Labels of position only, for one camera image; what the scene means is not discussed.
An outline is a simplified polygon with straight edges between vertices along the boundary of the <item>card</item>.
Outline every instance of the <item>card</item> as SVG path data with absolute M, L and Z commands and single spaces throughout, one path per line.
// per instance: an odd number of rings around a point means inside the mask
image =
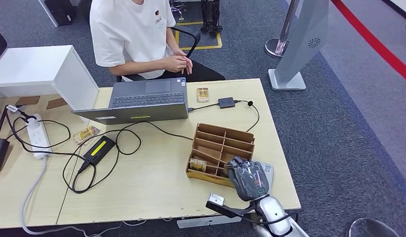
M 199 160 L 199 159 L 190 159 L 190 168 L 193 170 L 201 171 L 201 172 L 206 172 L 206 165 L 207 162 L 204 160 Z
M 197 88 L 197 102 L 209 102 L 209 89 L 208 88 Z

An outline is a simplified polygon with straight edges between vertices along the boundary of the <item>white robot part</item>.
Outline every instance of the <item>white robot part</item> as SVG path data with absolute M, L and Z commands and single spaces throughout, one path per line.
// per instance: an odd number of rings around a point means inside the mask
M 263 213 L 265 222 L 277 221 L 287 215 L 284 212 L 280 202 L 272 196 L 265 197 L 260 200 L 260 202 L 257 203 L 257 209 Z M 269 224 L 268 227 L 270 231 L 277 236 L 282 236 L 288 233 L 291 229 L 288 219 L 284 219 L 274 224 Z

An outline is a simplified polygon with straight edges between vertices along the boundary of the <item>yellow tape on floor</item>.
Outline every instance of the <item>yellow tape on floor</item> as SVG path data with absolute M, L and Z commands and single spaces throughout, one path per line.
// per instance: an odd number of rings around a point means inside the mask
M 177 23 L 177 25 L 179 25 L 179 26 L 201 25 L 201 24 L 203 24 L 203 21 Z M 217 33 L 216 39 L 217 39 L 217 45 L 213 45 L 213 46 L 197 46 L 194 50 L 221 48 L 222 47 L 222 39 L 220 38 L 220 33 Z M 180 44 L 180 32 L 178 32 L 178 31 L 175 32 L 175 41 L 177 41 L 178 45 Z M 181 50 L 190 50 L 191 47 L 181 47 L 180 49 Z

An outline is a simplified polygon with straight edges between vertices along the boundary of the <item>black office chair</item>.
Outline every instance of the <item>black office chair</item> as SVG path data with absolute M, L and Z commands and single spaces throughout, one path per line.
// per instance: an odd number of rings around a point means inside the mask
M 80 10 L 80 14 L 88 22 L 88 24 L 89 24 L 89 12 L 91 10 L 91 3 L 92 3 L 92 0 L 81 0 L 80 3 L 78 4 L 78 9 Z M 190 55 L 193 53 L 194 49 L 196 48 L 197 44 L 200 41 L 200 32 L 190 29 L 188 27 L 178 26 L 178 25 L 175 25 L 174 27 L 171 27 L 171 28 L 175 31 L 185 33 L 194 38 L 193 46 L 191 47 L 190 51 L 187 53 L 187 57 L 190 57 Z M 125 75 L 124 77 L 127 77 L 131 80 L 144 80 L 144 78 L 139 76 L 138 74 Z M 123 81 L 121 76 L 116 76 L 116 80 L 117 80 L 117 82 Z

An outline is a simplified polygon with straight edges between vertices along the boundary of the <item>silver pole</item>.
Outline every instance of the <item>silver pole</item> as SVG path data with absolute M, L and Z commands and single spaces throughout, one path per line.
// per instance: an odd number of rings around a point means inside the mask
M 269 39 L 266 42 L 265 50 L 268 55 L 275 58 L 283 57 L 287 45 L 289 44 L 287 36 L 289 35 L 289 30 L 298 5 L 299 0 L 292 0 L 290 2 L 289 10 L 287 11 L 286 19 L 284 20 L 284 25 L 282 33 L 280 34 L 280 38 Z

